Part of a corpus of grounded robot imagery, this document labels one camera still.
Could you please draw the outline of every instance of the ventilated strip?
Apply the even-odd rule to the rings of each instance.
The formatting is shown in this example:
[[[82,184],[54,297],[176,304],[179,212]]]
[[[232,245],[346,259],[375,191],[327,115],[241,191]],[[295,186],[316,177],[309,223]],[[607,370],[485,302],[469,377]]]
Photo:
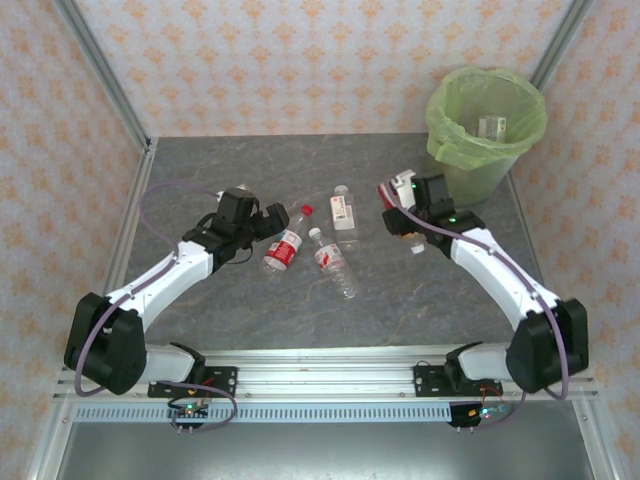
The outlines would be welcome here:
[[[173,411],[166,405],[112,403],[78,407],[77,423],[164,423]],[[224,404],[209,405],[209,418],[194,420],[218,422],[231,414]],[[234,423],[375,423],[375,422],[448,422],[448,403],[348,403],[348,404],[240,404]]]

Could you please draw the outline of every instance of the bottle cap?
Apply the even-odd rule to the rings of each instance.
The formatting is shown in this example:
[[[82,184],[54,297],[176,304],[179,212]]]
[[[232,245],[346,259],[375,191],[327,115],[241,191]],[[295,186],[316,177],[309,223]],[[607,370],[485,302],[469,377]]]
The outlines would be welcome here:
[[[418,253],[422,253],[424,252],[424,243],[421,243],[420,245],[414,245],[411,247],[411,253],[413,253],[414,255],[417,255]]]

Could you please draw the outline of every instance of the wall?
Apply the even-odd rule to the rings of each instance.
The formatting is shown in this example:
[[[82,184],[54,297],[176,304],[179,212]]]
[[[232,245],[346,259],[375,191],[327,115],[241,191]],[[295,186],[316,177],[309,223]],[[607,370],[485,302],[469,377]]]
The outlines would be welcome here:
[[[640,472],[640,4],[596,0],[515,168],[544,278],[590,316],[595,376]]]
[[[570,0],[80,0],[152,136],[422,132],[468,64],[529,77]]]
[[[0,465],[24,478],[139,149],[51,0],[0,3]]]

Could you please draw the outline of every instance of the green trash bag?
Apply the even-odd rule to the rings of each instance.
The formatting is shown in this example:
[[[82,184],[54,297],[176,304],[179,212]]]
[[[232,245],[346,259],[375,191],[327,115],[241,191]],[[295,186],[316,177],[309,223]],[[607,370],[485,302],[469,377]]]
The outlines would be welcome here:
[[[476,136],[486,115],[506,118],[504,143]],[[426,119],[427,151],[441,163],[449,193],[461,206],[489,197],[547,124],[544,98],[531,83],[505,69],[474,67],[444,77]]]

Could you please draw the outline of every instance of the white bottle label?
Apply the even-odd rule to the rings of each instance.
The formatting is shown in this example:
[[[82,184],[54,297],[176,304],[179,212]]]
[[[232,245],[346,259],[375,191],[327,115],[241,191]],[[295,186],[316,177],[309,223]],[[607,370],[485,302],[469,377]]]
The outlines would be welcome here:
[[[356,227],[351,205],[346,204],[342,195],[331,197],[331,214],[333,215],[333,228],[336,230],[349,230]]]
[[[327,265],[331,265],[338,260],[344,260],[340,249],[335,243],[322,247],[315,254],[316,262],[320,265],[320,268],[324,270]]]
[[[291,265],[293,257],[302,244],[300,235],[293,233],[291,230],[285,230],[279,242],[272,243],[267,251],[268,257],[280,260],[285,266]]]

